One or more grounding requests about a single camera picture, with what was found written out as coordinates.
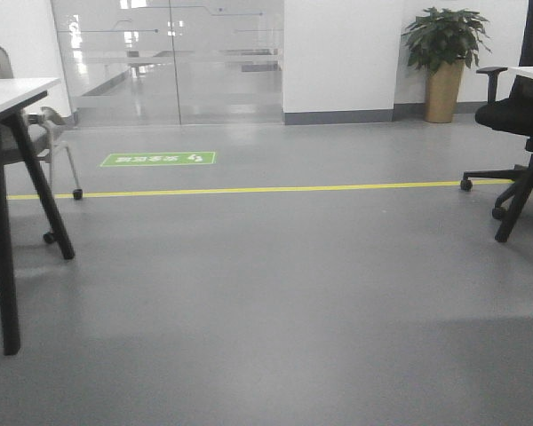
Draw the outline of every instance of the yellow floor stripe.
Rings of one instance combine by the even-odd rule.
[[[509,184],[509,180],[490,179],[474,180],[474,185],[500,185]],[[393,188],[431,188],[441,186],[459,186],[460,181],[441,182],[404,182],[392,184],[366,184],[366,185],[328,185],[328,186],[264,186],[251,188],[217,188],[217,189],[172,189],[163,191],[122,191],[106,193],[84,193],[85,198],[110,198],[110,197],[142,197],[156,195],[197,195],[209,193],[304,193],[311,191],[355,191],[362,189],[393,189]],[[55,198],[73,198],[71,193],[59,193]],[[9,195],[8,200],[37,200],[37,195]]]

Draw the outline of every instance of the glass door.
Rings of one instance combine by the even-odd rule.
[[[282,121],[282,0],[52,0],[81,126]]]
[[[172,0],[183,123],[282,121],[283,0]]]
[[[80,125],[179,123],[168,0],[52,0],[52,6]]]

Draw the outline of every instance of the chair base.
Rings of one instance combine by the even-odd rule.
[[[513,169],[510,170],[478,170],[467,171],[462,177],[460,182],[460,188],[463,191],[470,191],[472,189],[472,181],[469,178],[491,178],[491,179],[509,179],[513,183],[505,189],[497,198],[494,209],[492,210],[492,216],[497,220],[502,220],[505,216],[505,208],[502,207],[504,202],[512,198],[516,193],[520,185],[520,178],[524,176],[527,167],[515,164]]]

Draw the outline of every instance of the chair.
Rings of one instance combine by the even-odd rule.
[[[529,0],[519,65],[533,67],[533,0]],[[475,120],[493,130],[526,136],[528,139],[525,149],[532,153],[529,161],[529,164],[531,164],[533,163],[533,80],[518,76],[513,82],[509,97],[496,101],[497,78],[506,69],[506,67],[486,67],[477,71],[479,74],[486,74],[489,81],[488,104],[478,109],[475,114]],[[492,210],[492,216],[495,219],[502,220],[507,213],[502,204],[518,193],[518,189],[524,184],[523,180],[528,176],[527,171],[527,167],[520,165],[515,165],[511,170],[467,171],[462,177],[460,188],[464,191],[470,191],[472,181],[469,178],[486,177],[512,180],[513,183],[497,197],[495,207]]]
[[[0,47],[0,78],[13,78],[12,66],[8,59],[8,54]],[[81,200],[83,198],[83,189],[79,185],[79,180],[76,173],[75,164],[71,155],[69,145],[65,141],[58,141],[61,133],[64,130],[65,122],[60,115],[52,108],[44,106],[41,108],[41,114],[24,114],[24,119],[28,124],[28,134],[34,146],[37,158],[42,162],[49,164],[49,184],[53,192],[53,171],[54,171],[54,157],[55,155],[65,150],[68,155],[69,164],[73,171],[73,178],[76,183],[76,189],[73,191],[73,198]],[[2,138],[2,149],[4,164],[12,164],[15,162],[22,162],[20,152],[16,141],[10,130],[0,125],[0,137]],[[44,240],[47,243],[53,243],[55,237],[49,231],[44,234]]]

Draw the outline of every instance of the floor sticker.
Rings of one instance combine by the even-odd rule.
[[[100,167],[214,164],[215,152],[110,154]]]

